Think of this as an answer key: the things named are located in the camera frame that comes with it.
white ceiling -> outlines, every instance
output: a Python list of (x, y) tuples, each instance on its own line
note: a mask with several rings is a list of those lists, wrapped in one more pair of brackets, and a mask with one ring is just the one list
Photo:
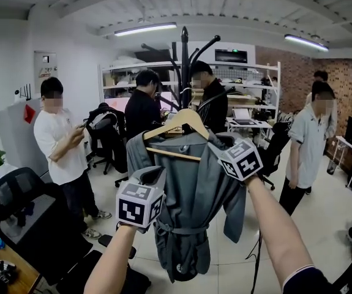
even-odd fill
[(331, 48), (352, 47), (352, 0), (0, 0), (0, 18), (27, 18), (47, 3), (111, 36), (124, 28), (176, 21), (189, 26), (235, 26), (270, 34), (296, 34)]

red paper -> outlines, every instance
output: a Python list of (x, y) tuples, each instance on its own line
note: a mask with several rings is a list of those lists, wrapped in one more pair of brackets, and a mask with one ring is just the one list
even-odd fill
[(27, 122), (27, 123), (31, 123), (31, 121), (34, 118), (34, 115), (36, 114), (36, 111), (30, 107), (29, 105), (26, 105), (24, 107), (24, 116), (23, 119)]

black pants leg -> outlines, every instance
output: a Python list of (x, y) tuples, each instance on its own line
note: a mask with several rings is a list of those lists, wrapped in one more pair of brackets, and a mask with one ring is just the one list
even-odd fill
[(299, 202), (305, 195), (306, 189), (300, 189), (299, 187), (291, 189), (289, 187), (289, 183), (290, 181), (286, 178), (285, 184), (283, 185), (282, 193), (280, 194), (279, 203), (289, 215), (292, 215)]
[(352, 281), (352, 263), (345, 272), (333, 283), (337, 291), (340, 291), (344, 286)]
[(83, 208), (91, 216), (98, 214), (98, 208), (95, 205), (94, 194), (87, 173), (83, 172), (79, 178), (63, 184), (62, 189), (76, 226), (80, 232), (85, 231), (87, 225), (83, 220)]

wooden hanger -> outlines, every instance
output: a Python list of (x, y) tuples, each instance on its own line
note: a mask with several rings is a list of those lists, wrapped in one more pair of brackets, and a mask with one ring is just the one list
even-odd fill
[[(176, 115), (170, 120), (169, 123), (165, 124), (162, 127), (159, 127), (158, 129), (151, 130), (150, 132), (144, 133), (143, 140), (148, 140), (152, 137), (166, 133), (169, 130), (175, 129), (176, 127), (181, 127), (184, 124), (188, 124), (191, 128), (193, 128), (201, 136), (203, 136), (205, 139), (208, 140), (209, 132), (207, 131), (203, 122), (201, 121), (199, 114), (191, 109), (182, 109), (182, 110), (178, 111), (176, 113)], [(159, 154), (164, 154), (167, 156), (180, 157), (180, 158), (191, 159), (191, 160), (195, 160), (195, 161), (201, 160), (201, 158), (199, 158), (199, 157), (188, 156), (185, 154), (172, 153), (170, 151), (159, 150), (159, 149), (155, 149), (155, 148), (151, 148), (151, 147), (147, 147), (146, 149), (148, 151), (152, 151), (154, 153), (159, 153)]]

black t-shirt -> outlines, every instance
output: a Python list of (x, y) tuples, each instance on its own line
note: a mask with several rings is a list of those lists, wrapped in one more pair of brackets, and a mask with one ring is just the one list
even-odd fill
[(283, 286), (283, 294), (340, 294), (314, 266), (298, 270)]
[[(210, 98), (213, 98), (225, 91), (225, 88), (215, 79), (210, 85), (204, 89), (201, 104)], [(199, 110), (199, 115), (203, 124), (208, 126), (213, 133), (225, 131), (226, 115), (227, 115), (227, 96), (216, 98), (208, 105)]]
[(152, 122), (161, 123), (161, 114), (158, 104), (148, 94), (135, 89), (125, 107), (125, 126), (127, 139), (155, 127)]

